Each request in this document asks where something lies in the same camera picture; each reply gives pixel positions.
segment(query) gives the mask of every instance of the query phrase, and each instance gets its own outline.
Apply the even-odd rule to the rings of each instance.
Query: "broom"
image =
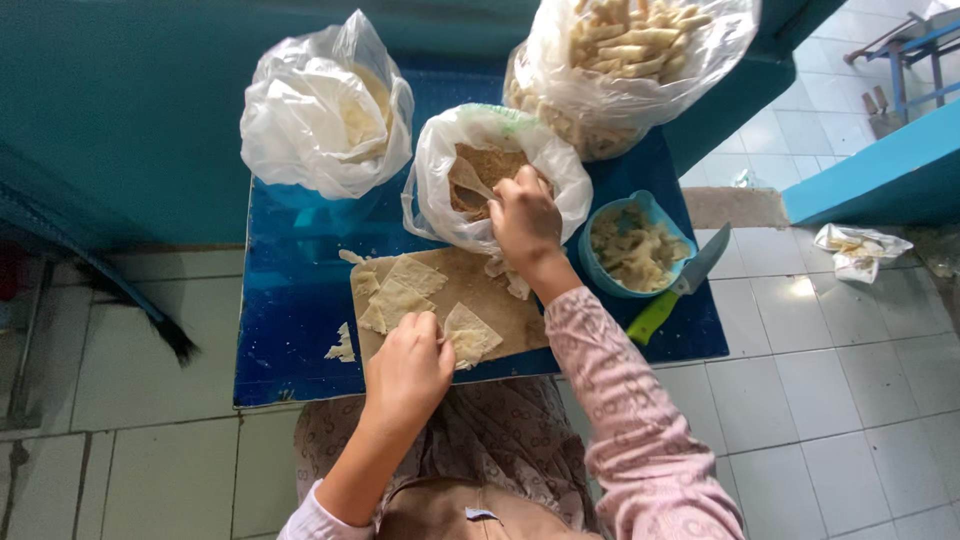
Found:
[[[151,326],[177,355],[177,362],[180,367],[190,365],[190,361],[200,351],[200,348],[187,337],[180,325],[147,300],[136,287],[124,280],[112,266],[90,253],[74,241],[69,234],[54,225],[36,209],[26,195],[3,182],[0,182],[0,201],[23,210],[28,221],[37,231],[80,256],[85,263],[78,264],[78,270],[90,280],[91,287],[113,296],[114,300],[111,301],[113,304],[136,306],[143,309]]]

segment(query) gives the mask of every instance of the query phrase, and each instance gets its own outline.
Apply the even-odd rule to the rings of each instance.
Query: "black bristles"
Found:
[[[125,291],[112,279],[104,275],[104,273],[102,273],[100,270],[97,270],[92,265],[85,263],[78,263],[76,266],[77,270],[89,281],[91,288],[96,291],[107,293],[113,297],[109,300],[100,302],[100,304],[142,308],[142,306],[140,306],[136,300],[134,300],[133,297],[127,293],[127,291]],[[163,341],[166,341],[167,345],[173,349],[174,354],[177,355],[177,363],[180,365],[180,367],[183,368],[189,366],[193,356],[200,352],[200,347],[190,340],[183,329],[166,314],[161,313],[162,319],[158,321],[154,320],[154,318],[151,317],[146,311],[144,312],[144,315],[147,316],[147,320],[150,321],[150,324],[154,327],[156,333],[160,334],[160,337],[163,338]]]
[[[193,359],[193,355],[200,352],[200,347],[190,340],[183,332],[183,329],[169,317],[162,321],[151,319],[150,324],[154,325],[156,333],[167,342],[167,345],[174,350],[177,355],[177,362],[180,367],[187,367]]]

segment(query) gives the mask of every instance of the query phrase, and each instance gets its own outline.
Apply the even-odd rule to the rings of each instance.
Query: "green knife handle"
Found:
[[[679,298],[677,293],[672,290],[664,291],[634,319],[634,322],[627,328],[627,335],[643,345],[649,343],[650,337],[670,316],[670,312],[673,311],[673,306],[677,304]]]

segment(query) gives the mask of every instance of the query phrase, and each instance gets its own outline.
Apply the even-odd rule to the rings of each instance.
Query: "spoon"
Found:
[[[453,161],[453,165],[450,167],[450,172],[447,173],[447,177],[454,184],[464,189],[475,191],[476,193],[483,195],[483,197],[487,200],[496,199],[496,195],[493,194],[493,191],[484,183],[480,182],[480,177],[477,176],[477,172],[473,169],[473,165],[463,158],[458,157],[455,161]]]

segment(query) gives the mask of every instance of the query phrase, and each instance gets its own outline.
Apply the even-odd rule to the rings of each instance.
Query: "cutting board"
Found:
[[[446,315],[459,302],[476,313],[503,338],[503,343],[483,355],[481,361],[549,346],[544,333],[543,316],[537,309],[533,294],[527,300],[520,300],[507,292],[505,276],[488,276],[483,267],[490,260],[490,256],[470,253],[460,248],[443,248],[406,255],[447,276],[444,288],[427,297],[427,300],[437,305],[435,313],[441,328],[446,321]],[[377,282],[383,283],[395,261],[396,257],[380,257],[354,266],[350,272],[350,287],[355,289],[356,273],[361,270],[374,270]],[[369,305],[369,295],[353,295],[355,317],[359,318]],[[360,356],[365,361],[380,350],[386,338],[363,328],[357,328],[357,334],[360,338]]]

